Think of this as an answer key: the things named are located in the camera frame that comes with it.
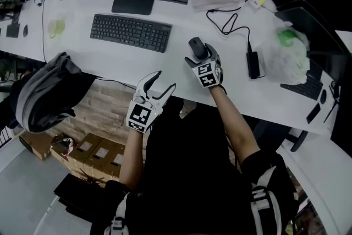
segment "green cup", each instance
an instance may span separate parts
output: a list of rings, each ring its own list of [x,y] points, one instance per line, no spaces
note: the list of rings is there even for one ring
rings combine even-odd
[[[53,39],[57,35],[61,35],[65,29],[65,22],[62,20],[51,20],[48,25],[49,37]]]

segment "forearm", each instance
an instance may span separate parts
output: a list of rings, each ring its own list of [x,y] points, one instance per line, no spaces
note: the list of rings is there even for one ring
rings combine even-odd
[[[253,132],[241,113],[219,86],[211,88],[210,93],[219,109],[221,119],[238,161],[242,164],[246,157],[260,150]]]
[[[135,190],[143,170],[143,133],[130,129],[123,155],[119,181]]]

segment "green object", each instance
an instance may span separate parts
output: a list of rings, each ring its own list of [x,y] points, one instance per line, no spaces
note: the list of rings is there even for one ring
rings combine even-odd
[[[65,22],[62,20],[52,20],[48,25],[49,37],[53,39],[55,36],[64,32]]]
[[[293,46],[292,39],[298,38],[297,34],[291,30],[284,30],[278,33],[277,37],[279,38],[280,44],[283,47],[292,47]]]

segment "smartphone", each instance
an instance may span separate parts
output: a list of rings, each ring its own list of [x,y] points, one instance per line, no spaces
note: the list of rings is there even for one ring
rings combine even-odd
[[[311,123],[313,119],[317,116],[317,114],[320,112],[320,104],[318,103],[314,109],[309,113],[307,116],[307,122]]]

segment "white desk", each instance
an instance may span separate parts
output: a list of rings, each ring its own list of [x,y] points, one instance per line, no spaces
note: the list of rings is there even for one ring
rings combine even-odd
[[[150,16],[130,16],[173,25],[164,54],[91,39],[94,14],[111,14],[112,3],[113,0],[47,0],[44,14],[47,61],[58,52],[66,51],[84,72],[131,85],[136,85],[148,73],[162,70],[163,73],[152,90],[161,92],[176,83],[175,96],[214,105],[209,91],[201,88],[184,62],[185,56],[192,56],[188,41],[199,36],[220,54],[225,72],[223,85],[242,114],[319,134],[328,134],[328,126],[332,128],[333,118],[330,123],[322,123],[333,103],[329,91],[322,111],[311,124],[307,124],[306,116],[316,101],[284,90],[266,78],[250,80],[245,55],[246,30],[223,37],[207,20],[205,13],[194,13],[190,3],[184,6],[155,1]],[[217,13],[213,17],[219,23],[225,23],[230,15]],[[19,19],[21,29],[18,39],[5,37],[9,22],[0,23],[0,50],[43,61],[41,18],[42,8],[33,2],[26,3]],[[50,39],[46,33],[47,24],[58,18],[65,19],[64,34]],[[266,9],[261,8],[254,13],[251,8],[244,7],[239,12],[236,26],[250,27],[250,40],[255,48],[274,29],[275,20],[276,17]],[[22,30],[26,24],[29,34],[23,38]],[[322,81],[328,90],[331,79],[324,74]]]

